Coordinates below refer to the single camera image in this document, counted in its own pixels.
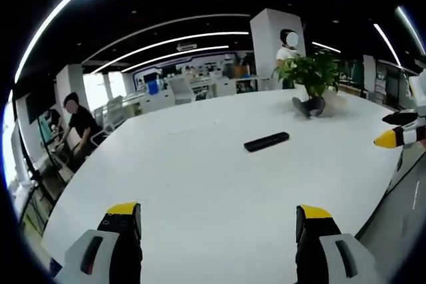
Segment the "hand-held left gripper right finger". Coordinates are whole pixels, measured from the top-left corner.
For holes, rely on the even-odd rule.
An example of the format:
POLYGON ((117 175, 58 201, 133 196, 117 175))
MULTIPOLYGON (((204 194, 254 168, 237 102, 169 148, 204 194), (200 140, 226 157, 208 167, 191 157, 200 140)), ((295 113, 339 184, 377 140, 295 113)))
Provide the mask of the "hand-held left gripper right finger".
POLYGON ((298 283, 385 283, 375 258, 324 209, 296 207, 298 283))

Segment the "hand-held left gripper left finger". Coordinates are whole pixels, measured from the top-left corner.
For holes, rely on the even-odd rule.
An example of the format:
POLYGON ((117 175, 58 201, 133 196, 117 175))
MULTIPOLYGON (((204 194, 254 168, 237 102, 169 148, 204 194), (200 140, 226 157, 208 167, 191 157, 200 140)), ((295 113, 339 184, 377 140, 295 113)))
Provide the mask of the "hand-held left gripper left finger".
POLYGON ((137 202, 110 208, 65 253, 56 283, 140 283, 141 210, 137 202))

